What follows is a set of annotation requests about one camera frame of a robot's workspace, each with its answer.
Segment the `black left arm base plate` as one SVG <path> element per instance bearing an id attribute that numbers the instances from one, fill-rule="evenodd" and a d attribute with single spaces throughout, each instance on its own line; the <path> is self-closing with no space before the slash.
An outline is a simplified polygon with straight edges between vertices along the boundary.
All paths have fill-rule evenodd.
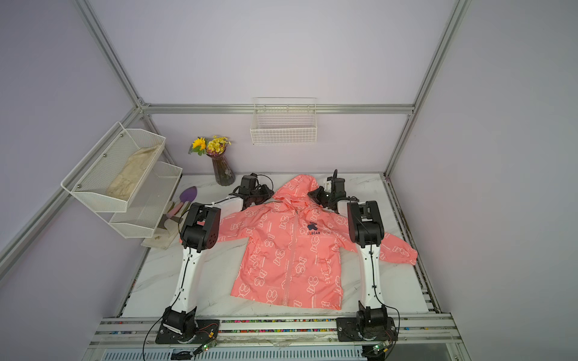
<path id="1" fill-rule="evenodd" d="M 214 341 L 218 337 L 218 331 L 221 326 L 220 320 L 217 319 L 200 319 L 194 320 L 185 326 L 182 333 L 176 332 L 176 329 L 161 323 L 157 336 L 156 344 L 206 344 Z"/>

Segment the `pink printed hooded jacket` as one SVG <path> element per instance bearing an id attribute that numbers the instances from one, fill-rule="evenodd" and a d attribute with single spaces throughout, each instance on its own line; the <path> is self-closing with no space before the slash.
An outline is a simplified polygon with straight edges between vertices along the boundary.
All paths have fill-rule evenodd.
<path id="1" fill-rule="evenodd" d="M 292 308 L 342 308 L 340 251 L 355 251 L 356 245 L 347 217 L 311 199 L 318 188 L 313 176 L 300 174 L 271 202 L 243 208 L 230 197 L 218 204 L 218 241 L 248 241 L 232 297 Z"/>

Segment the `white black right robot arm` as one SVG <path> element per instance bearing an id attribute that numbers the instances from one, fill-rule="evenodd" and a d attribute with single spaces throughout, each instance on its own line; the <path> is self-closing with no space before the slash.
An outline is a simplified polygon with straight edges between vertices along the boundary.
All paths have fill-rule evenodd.
<path id="1" fill-rule="evenodd" d="M 309 192 L 315 203 L 348 218 L 349 237 L 358 251 L 361 299 L 354 318 L 337 319 L 338 337 L 341 341 L 393 341 L 396 327 L 388 315 L 388 307 L 380 299 L 378 262 L 385 230 L 379 205 L 348 196 L 345 183 L 338 171 L 334 171 L 324 186 Z"/>

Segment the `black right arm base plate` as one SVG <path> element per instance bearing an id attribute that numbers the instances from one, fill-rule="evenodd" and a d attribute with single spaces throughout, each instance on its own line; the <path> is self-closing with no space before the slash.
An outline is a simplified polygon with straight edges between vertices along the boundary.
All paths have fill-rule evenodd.
<path id="1" fill-rule="evenodd" d="M 338 317 L 337 335 L 339 341 L 397 341 L 397 328 L 394 319 L 372 322 L 369 326 L 361 326 L 355 317 Z"/>

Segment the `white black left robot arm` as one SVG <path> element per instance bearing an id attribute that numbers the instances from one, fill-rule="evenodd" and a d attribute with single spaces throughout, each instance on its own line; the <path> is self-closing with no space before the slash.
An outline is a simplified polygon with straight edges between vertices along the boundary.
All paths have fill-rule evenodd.
<path id="1" fill-rule="evenodd" d="M 205 259 L 218 241 L 220 222 L 226 216 L 252 205 L 261 205 L 272 195 L 273 190 L 259 182 L 259 175 L 251 173 L 243 176 L 241 184 L 224 199 L 209 204 L 194 202 L 183 213 L 178 228 L 183 249 L 182 266 L 175 295 L 160 318 L 158 343 L 199 342 L 201 335 L 211 334 L 209 327 L 219 326 L 218 321 L 208 322 L 205 326 L 196 321 L 197 288 Z"/>

